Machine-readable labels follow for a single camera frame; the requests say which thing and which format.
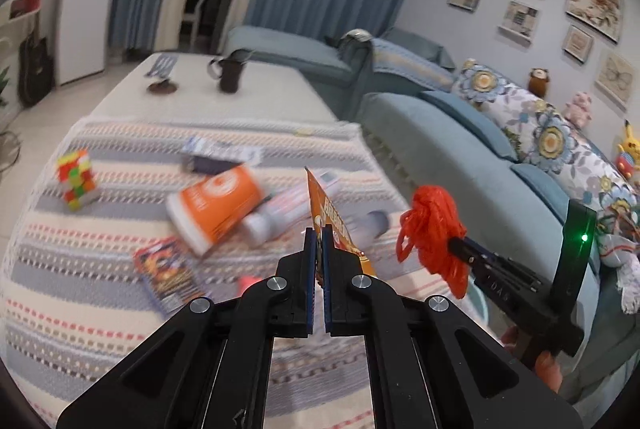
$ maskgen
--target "stuffed animal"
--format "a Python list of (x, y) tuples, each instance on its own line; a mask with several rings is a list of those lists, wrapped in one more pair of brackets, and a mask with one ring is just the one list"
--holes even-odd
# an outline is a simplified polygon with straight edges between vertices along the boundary
[(591, 97), (584, 91), (577, 92), (571, 102), (566, 103), (562, 114), (578, 129), (582, 129), (591, 122)]
[(538, 98), (545, 98), (546, 86), (550, 80), (549, 70), (533, 68), (529, 73), (529, 92), (532, 92)]
[(635, 171), (640, 171), (640, 140), (634, 137), (634, 130), (628, 120), (625, 120), (626, 138), (618, 145), (620, 155), (616, 167), (622, 175), (630, 180)]

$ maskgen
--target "human hand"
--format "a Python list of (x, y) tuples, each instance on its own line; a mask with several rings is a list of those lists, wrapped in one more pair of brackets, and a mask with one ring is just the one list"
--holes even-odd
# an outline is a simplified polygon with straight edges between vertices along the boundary
[[(511, 352), (513, 352), (517, 340), (517, 326), (512, 326), (500, 337), (500, 341), (504, 344), (504, 348)], [(550, 352), (543, 351), (539, 354), (536, 359), (534, 370), (538, 378), (548, 385), (549, 388), (556, 393), (560, 391), (560, 385), (562, 384), (562, 372), (560, 371), (560, 365), (556, 362), (556, 359)]]

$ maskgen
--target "floor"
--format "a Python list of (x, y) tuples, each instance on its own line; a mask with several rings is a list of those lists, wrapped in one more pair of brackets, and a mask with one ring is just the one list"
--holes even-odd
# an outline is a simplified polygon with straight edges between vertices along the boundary
[(72, 125), (88, 115), (137, 64), (110, 66), (100, 75), (66, 84), (10, 124), (22, 143), (18, 163), (0, 175), (0, 261), (25, 196)]

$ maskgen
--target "colorful box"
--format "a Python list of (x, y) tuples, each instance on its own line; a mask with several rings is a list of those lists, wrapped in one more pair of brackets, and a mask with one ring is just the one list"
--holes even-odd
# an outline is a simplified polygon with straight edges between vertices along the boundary
[(58, 180), (63, 198), (71, 210), (78, 210), (99, 197), (89, 153), (85, 150), (69, 153), (58, 160)]

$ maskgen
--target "orange yarn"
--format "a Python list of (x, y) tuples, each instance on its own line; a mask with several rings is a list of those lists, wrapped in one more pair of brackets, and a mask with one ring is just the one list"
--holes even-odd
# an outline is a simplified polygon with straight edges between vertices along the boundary
[[(466, 293), (469, 267), (449, 253), (452, 237), (465, 237), (466, 228), (458, 218), (451, 195), (442, 187), (422, 186), (414, 194), (412, 209), (400, 217), (396, 255), (402, 263), (414, 247), (420, 263), (432, 274), (440, 274), (458, 299)], [(404, 239), (407, 246), (402, 247)]]

